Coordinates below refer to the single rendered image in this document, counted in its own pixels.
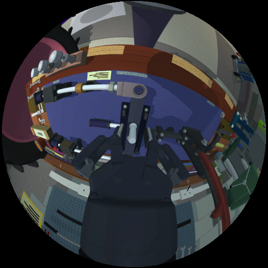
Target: blue pegboard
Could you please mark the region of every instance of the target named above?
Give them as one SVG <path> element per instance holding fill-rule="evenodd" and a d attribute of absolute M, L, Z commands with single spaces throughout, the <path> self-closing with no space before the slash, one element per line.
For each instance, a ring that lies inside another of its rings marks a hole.
<path fill-rule="evenodd" d="M 71 194 L 66 193 L 60 188 L 53 186 L 45 211 L 43 230 L 49 232 L 49 236 L 61 246 L 79 254 L 81 228 L 86 207 L 86 201 L 83 201 Z M 177 260 L 194 253 L 195 247 L 195 227 L 194 214 L 191 201 L 175 206 L 177 227 L 178 227 L 178 253 Z M 57 230 L 67 239 L 74 241 L 75 245 L 62 238 L 52 229 Z"/>

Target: tan box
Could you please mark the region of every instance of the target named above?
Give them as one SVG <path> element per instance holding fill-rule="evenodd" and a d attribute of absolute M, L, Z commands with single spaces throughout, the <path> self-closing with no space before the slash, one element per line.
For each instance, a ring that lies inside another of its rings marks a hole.
<path fill-rule="evenodd" d="M 54 134 L 50 126 L 32 125 L 31 131 L 35 136 L 49 140 Z"/>

